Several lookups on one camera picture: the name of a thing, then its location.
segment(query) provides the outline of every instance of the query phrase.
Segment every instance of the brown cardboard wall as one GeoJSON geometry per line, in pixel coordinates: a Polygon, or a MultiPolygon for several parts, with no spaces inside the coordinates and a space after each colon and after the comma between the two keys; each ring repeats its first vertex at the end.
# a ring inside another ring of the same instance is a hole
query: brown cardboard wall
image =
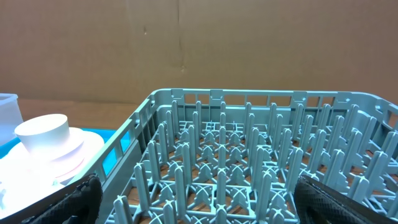
{"type": "Polygon", "coordinates": [[[0,1],[0,92],[140,103],[168,87],[398,103],[398,1],[0,1]]]}

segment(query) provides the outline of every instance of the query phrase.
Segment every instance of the brown backdrop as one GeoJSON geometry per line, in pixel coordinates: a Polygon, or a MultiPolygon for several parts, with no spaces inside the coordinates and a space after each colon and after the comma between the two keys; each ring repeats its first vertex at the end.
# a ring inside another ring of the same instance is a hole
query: brown backdrop
{"type": "Polygon", "coordinates": [[[166,87],[398,103],[398,1],[1,0],[0,92],[140,103],[166,87]]]}

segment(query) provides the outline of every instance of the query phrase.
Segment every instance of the clear plastic container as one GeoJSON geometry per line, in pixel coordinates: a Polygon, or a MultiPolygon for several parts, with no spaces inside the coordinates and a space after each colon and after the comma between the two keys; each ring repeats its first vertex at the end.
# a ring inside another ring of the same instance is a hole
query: clear plastic container
{"type": "Polygon", "coordinates": [[[15,128],[23,122],[16,94],[0,93],[0,146],[13,140],[15,128]]]}

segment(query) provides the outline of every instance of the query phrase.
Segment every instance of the dish rack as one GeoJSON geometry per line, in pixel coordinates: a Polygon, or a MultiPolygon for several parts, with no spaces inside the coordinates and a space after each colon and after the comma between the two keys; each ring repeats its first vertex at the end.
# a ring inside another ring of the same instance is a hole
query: dish rack
{"type": "Polygon", "coordinates": [[[299,175],[396,219],[396,114],[359,92],[156,90],[75,179],[99,175],[100,223],[297,223],[299,175]]]}

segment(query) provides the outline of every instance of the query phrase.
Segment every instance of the translucent plastic bin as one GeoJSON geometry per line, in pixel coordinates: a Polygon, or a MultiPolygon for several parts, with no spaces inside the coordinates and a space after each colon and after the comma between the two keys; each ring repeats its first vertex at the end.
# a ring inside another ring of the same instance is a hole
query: translucent plastic bin
{"type": "Polygon", "coordinates": [[[0,146],[16,137],[14,130],[23,122],[17,99],[15,94],[0,93],[0,146]]]}
{"type": "Polygon", "coordinates": [[[367,93],[157,90],[75,179],[99,174],[100,223],[297,223],[299,175],[398,218],[395,114],[367,93]]]}

